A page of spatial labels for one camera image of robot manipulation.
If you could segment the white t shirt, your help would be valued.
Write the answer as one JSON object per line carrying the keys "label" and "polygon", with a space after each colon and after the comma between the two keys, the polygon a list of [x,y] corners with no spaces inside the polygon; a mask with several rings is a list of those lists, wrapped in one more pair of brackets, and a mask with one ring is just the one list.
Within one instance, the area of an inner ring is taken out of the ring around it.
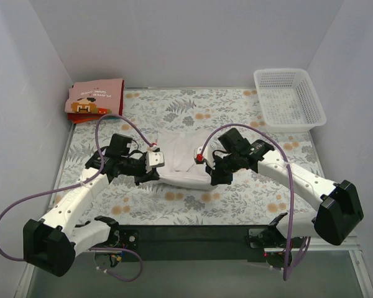
{"label": "white t shirt", "polygon": [[195,150],[203,146],[208,135],[207,130],[194,132],[172,132],[159,130],[157,145],[163,152],[165,165],[157,171],[160,183],[187,189],[210,191],[214,189],[211,178],[205,171],[205,165],[195,163]]}

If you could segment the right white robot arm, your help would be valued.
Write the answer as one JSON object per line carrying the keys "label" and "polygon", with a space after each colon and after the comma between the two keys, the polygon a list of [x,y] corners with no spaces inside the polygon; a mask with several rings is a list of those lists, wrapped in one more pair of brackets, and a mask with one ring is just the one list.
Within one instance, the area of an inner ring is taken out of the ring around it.
{"label": "right white robot arm", "polygon": [[294,238],[321,238],[340,245],[364,218],[357,189],[353,183],[322,178],[287,161],[273,140],[248,141],[235,127],[218,138],[221,155],[207,143],[197,149],[195,161],[205,164],[211,185],[230,185],[233,174],[249,169],[287,187],[291,196],[300,196],[313,212],[295,215],[292,210],[278,215],[252,238],[258,247],[284,247]]}

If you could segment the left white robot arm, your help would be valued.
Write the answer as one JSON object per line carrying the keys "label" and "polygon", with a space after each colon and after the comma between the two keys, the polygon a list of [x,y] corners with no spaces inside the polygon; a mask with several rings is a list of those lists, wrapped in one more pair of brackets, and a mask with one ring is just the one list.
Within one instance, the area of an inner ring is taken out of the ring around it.
{"label": "left white robot arm", "polygon": [[120,175],[131,176],[136,185],[159,179],[165,164],[158,147],[134,158],[133,139],[114,134],[110,144],[97,150],[86,162],[76,188],[68,191],[40,220],[29,220],[23,228],[24,260],[55,276],[71,268],[75,258],[94,247],[122,248],[119,223],[97,216],[83,225],[79,220],[94,199]]}

